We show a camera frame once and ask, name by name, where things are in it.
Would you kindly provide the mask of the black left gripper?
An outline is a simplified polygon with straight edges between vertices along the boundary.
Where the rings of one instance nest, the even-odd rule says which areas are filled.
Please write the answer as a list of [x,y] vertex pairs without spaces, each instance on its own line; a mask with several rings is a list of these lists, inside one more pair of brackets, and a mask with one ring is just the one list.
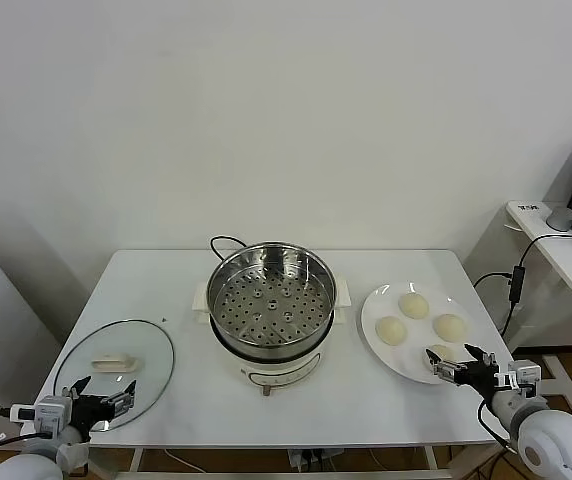
[[69,425],[79,433],[83,442],[90,441],[90,431],[98,422],[111,421],[115,417],[124,415],[134,406],[135,401],[135,380],[122,392],[108,398],[81,395],[90,380],[91,377],[86,376],[77,380],[72,386],[62,389],[62,395],[73,400]]

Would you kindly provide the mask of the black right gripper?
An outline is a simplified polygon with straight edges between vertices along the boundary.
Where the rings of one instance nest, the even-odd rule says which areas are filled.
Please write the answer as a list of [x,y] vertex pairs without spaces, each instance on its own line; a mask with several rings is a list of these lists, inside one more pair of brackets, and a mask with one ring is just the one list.
[[486,352],[478,346],[464,344],[472,360],[463,362],[463,368],[457,362],[442,359],[431,349],[426,349],[432,373],[440,380],[473,388],[484,400],[492,400],[496,391],[498,365],[495,354]]

